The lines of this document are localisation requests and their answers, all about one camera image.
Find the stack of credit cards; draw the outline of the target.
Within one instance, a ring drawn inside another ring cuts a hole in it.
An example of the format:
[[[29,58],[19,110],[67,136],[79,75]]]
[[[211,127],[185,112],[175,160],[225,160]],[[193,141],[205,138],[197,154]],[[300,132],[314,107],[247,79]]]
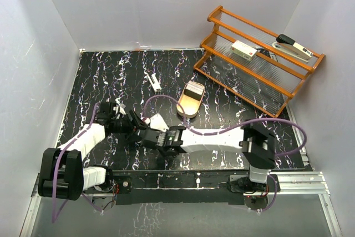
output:
[[[194,100],[200,101],[203,98],[204,93],[205,87],[202,84],[193,81],[189,81],[184,88],[184,94]]]

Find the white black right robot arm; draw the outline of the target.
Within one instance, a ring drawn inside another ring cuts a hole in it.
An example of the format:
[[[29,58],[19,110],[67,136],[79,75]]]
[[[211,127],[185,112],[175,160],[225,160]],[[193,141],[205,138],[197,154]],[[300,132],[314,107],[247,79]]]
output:
[[[256,123],[231,130],[190,131],[184,126],[170,127],[163,132],[147,128],[138,130],[144,147],[157,149],[165,157],[182,153],[222,151],[241,153],[249,163],[248,176],[230,182],[230,190],[251,194],[264,191],[275,163],[275,136]]]

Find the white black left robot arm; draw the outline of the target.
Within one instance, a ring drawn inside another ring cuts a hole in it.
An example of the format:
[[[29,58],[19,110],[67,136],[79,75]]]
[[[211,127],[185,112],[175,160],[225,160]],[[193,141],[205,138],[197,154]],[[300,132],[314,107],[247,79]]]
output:
[[[42,156],[38,194],[53,199],[77,200],[83,191],[97,187],[108,192],[114,187],[109,167],[84,167],[85,157],[111,134],[133,137],[148,125],[133,111],[116,102],[95,103],[89,123],[69,141],[48,148]]]

